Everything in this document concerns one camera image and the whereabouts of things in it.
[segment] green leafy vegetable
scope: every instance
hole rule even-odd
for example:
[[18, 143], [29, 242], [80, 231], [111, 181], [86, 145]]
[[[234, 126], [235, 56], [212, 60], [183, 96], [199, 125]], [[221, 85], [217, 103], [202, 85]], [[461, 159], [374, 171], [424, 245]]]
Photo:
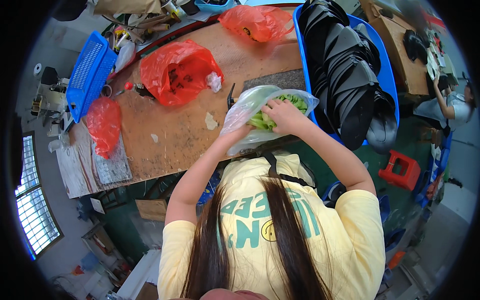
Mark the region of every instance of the green leafy vegetable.
[[[305, 114], [307, 111], [307, 104], [305, 101], [303, 101], [302, 98], [295, 96], [295, 95], [290, 95], [290, 94], [282, 94], [275, 99], [280, 99], [280, 100], [285, 100], [288, 99], [296, 108], [298, 108], [302, 114]], [[255, 126], [257, 129], [262, 129], [262, 130], [272, 130], [274, 127], [276, 127], [275, 122], [265, 113], [263, 113], [261, 110], [257, 112], [253, 117], [250, 118], [250, 120], [247, 122], [249, 125]]]

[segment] window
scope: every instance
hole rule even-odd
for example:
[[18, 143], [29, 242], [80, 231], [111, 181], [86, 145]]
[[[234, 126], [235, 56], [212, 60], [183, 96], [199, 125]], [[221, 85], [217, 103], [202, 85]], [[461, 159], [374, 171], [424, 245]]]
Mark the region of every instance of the window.
[[24, 164], [21, 185], [15, 190], [18, 216], [33, 259], [63, 237], [42, 191], [35, 159], [33, 132], [24, 135]]

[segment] tape roll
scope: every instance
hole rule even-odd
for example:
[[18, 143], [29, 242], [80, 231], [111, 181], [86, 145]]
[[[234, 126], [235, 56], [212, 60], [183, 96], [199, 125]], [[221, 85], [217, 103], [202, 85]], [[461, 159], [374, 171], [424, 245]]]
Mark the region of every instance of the tape roll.
[[33, 75], [37, 76], [37, 75], [40, 74], [41, 71], [42, 71], [42, 64], [38, 63], [38, 64], [36, 64], [36, 66], [33, 69]]

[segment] red plastic bag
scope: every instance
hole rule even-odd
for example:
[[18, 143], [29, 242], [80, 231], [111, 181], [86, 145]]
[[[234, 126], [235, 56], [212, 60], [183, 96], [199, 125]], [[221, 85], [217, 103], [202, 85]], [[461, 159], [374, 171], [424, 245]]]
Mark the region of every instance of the red plastic bag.
[[108, 159], [120, 136], [120, 106], [107, 97], [92, 102], [87, 112], [87, 128], [96, 143], [95, 153]]
[[218, 20], [228, 30], [257, 42], [279, 40], [293, 30], [285, 28], [292, 15], [272, 6], [237, 5], [225, 11]]
[[188, 103], [206, 89], [206, 77], [222, 70], [212, 53], [192, 40], [172, 42], [142, 59], [140, 77], [147, 90], [163, 105]]

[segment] workshop table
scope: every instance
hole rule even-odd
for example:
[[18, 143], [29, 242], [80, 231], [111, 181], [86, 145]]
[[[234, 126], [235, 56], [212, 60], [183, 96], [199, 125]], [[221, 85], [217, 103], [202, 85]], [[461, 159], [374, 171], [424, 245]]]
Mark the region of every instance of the workshop table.
[[[294, 8], [285, 10], [293, 13]], [[172, 107], [143, 98], [133, 91], [117, 96], [115, 101], [121, 109], [121, 133], [126, 156], [130, 158], [131, 180], [100, 183], [92, 157], [93, 141], [86, 120], [82, 118], [69, 131], [71, 147], [68, 151], [56, 151], [69, 198], [187, 170], [218, 137], [233, 83], [236, 84], [233, 97], [238, 97], [246, 80], [302, 68], [295, 31], [281, 41], [258, 43], [231, 33], [221, 24], [213, 24], [176, 41], [187, 39], [212, 52], [225, 76], [222, 89], [216, 94], [205, 89], [195, 100]], [[113, 94], [122, 90], [126, 82], [141, 82], [140, 62], [117, 74], [110, 83]], [[207, 129], [205, 123], [208, 114], [218, 123], [213, 130]]]
[[410, 95], [428, 95], [426, 80], [427, 67], [416, 59], [411, 61], [403, 45], [403, 35], [407, 29], [415, 28], [405, 20], [394, 14], [393, 19], [380, 14], [380, 6], [373, 0], [360, 0], [361, 7], [370, 24], [382, 38], [392, 67], [400, 76], [401, 84]]

